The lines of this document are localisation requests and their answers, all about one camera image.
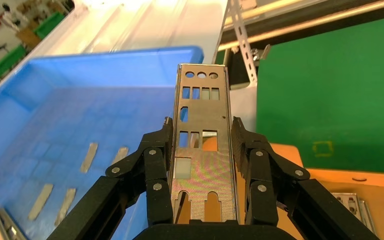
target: metal bracket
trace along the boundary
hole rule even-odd
[[[241,9],[238,0],[228,0],[229,10],[232,17],[234,31],[239,42],[240,52],[245,63],[246,73],[248,74],[249,87],[257,86],[257,71],[254,65],[253,55],[251,53],[248,34],[242,18]]]
[[[360,220],[372,233],[376,234],[372,216],[370,214],[367,203],[360,199],[356,193],[337,193],[333,192],[333,196],[348,209],[358,220]]]

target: metal plate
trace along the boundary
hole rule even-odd
[[[364,200],[359,199],[356,193],[332,193],[358,220],[360,220],[372,233],[376,234],[369,208]]]
[[[184,87],[189,88],[189,95],[183,94]],[[199,89],[198,99],[194,88]],[[224,65],[181,64],[177,71],[173,118],[175,150],[170,171],[175,222],[179,208],[176,200],[182,191],[188,194],[191,201],[190,219],[205,220],[205,201],[210,192],[215,192],[221,202],[221,220],[237,219],[228,92],[227,69]],[[187,121],[181,120],[184,107],[187,107]],[[180,146],[183,141],[181,132],[187,133],[185,147]],[[177,176],[182,176],[180,178],[174,178],[177,158],[182,160],[182,167],[189,167],[178,171]]]

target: round rivet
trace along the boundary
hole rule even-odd
[[[155,191],[158,191],[160,189],[163,188],[163,185],[161,185],[160,183],[155,183],[152,188],[155,190]]]
[[[258,185],[257,189],[258,189],[260,192],[265,192],[265,191],[267,191],[267,187],[264,186],[264,185]]]
[[[304,175],[303,171],[301,171],[301,170],[296,170],[295,174],[298,175],[298,176]]]

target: orange surface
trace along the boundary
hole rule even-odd
[[[206,144],[203,144],[203,149],[213,148],[210,139]],[[297,165],[302,166],[300,153],[294,146],[283,145],[283,144],[271,144],[273,150],[281,155],[282,157],[294,162]],[[379,185],[379,180],[384,181],[384,174],[381,173],[360,173],[351,171],[338,171],[338,170],[323,170],[323,169],[308,169],[311,173],[312,178],[318,179],[322,185],[324,185],[332,193],[357,193],[357,195],[366,201],[368,204],[374,227],[376,229],[377,236],[384,240],[384,186]],[[352,180],[356,177],[367,178],[364,182],[358,182]],[[245,180],[241,177],[241,174],[236,170],[236,184],[238,194],[238,205],[239,205],[239,222],[244,223],[245,219]],[[180,212],[179,223],[188,223],[191,212],[191,205],[189,201],[186,201],[186,205],[183,206]],[[214,219],[220,216],[219,209],[220,205],[217,201],[212,201],[213,206],[205,206],[205,219],[214,221]],[[298,240],[302,240],[303,237],[297,231],[295,226],[291,223],[287,217],[287,213],[281,209],[277,209],[279,222],[277,226]]]

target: rectangular cutout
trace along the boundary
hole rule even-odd
[[[217,131],[202,131],[202,150],[207,152],[217,152],[219,150],[218,142]]]
[[[211,88],[211,100],[220,100],[220,92],[218,88]]]
[[[189,99],[191,96],[191,88],[188,86],[183,87],[183,91],[181,92],[182,99]]]
[[[193,131],[190,133],[190,147],[198,149],[200,147],[200,133]]]
[[[187,123],[188,122],[188,107],[184,106],[180,108],[180,121]]]
[[[179,134],[179,148],[187,148],[188,147],[188,132],[180,131]]]
[[[192,88],[192,99],[200,99],[200,88],[193,87]]]
[[[202,99],[203,100],[210,100],[210,88],[208,88],[208,87],[202,88]]]
[[[192,159],[189,157],[174,158],[174,178],[191,179]]]

